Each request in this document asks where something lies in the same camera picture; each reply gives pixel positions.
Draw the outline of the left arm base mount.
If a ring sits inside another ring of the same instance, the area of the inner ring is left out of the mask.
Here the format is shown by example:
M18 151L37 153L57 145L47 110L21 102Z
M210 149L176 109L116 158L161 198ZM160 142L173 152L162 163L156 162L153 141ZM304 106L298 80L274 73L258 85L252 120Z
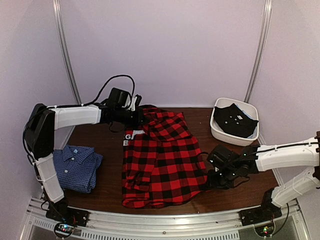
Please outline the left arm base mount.
M89 212L86 210L69 207L67 203L54 203L48 207L45 216L48 219L67 223L76 227L86 227Z

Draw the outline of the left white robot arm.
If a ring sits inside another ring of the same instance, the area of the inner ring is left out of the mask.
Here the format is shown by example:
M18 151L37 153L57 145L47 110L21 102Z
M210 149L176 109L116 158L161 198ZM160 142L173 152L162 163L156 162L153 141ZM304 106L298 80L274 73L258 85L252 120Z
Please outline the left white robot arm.
M80 105L34 106L22 132L22 144L38 175L46 198L52 204L52 213L61 222L72 218L72 211L61 203L64 192L54 168L55 131L80 125L121 123L137 127L147 123L139 106L142 97L128 91L112 88L107 99Z

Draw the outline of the red black plaid shirt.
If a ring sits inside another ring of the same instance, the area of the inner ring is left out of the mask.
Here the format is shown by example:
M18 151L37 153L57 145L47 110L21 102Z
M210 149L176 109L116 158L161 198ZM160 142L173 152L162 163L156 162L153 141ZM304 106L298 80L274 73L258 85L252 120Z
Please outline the red black plaid shirt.
M124 133L122 205L160 209L185 204L207 189L199 142L182 112L153 105L142 110L147 123Z

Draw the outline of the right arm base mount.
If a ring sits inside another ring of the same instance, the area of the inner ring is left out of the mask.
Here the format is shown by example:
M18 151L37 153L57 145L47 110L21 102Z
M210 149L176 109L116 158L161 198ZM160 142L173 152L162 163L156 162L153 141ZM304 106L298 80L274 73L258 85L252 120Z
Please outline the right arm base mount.
M273 204L271 200L264 200L258 207L244 209L239 212L242 226L272 221L274 218L281 216L281 206Z

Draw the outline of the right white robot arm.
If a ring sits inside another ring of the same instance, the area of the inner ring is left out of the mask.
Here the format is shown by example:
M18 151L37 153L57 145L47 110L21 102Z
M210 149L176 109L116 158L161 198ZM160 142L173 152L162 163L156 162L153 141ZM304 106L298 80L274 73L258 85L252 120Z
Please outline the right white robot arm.
M259 220L268 220L291 200L320 187L320 136L282 145L246 146L240 154L218 145L208 155L213 169L207 172L209 189L235 188L237 178L268 170L305 166L306 169L288 182L264 193L256 210Z

